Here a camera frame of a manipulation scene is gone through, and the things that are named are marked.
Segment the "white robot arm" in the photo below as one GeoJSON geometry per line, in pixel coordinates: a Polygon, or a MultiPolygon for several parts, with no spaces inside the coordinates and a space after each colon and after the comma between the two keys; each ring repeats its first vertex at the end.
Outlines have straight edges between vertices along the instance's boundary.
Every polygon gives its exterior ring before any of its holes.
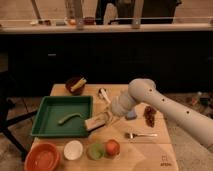
{"type": "Polygon", "coordinates": [[[213,120],[162,95],[156,90],[156,85],[151,79],[132,80],[128,89],[115,97],[105,109],[106,123],[115,123],[140,103],[146,103],[174,120],[190,136],[213,153],[213,120]]]}

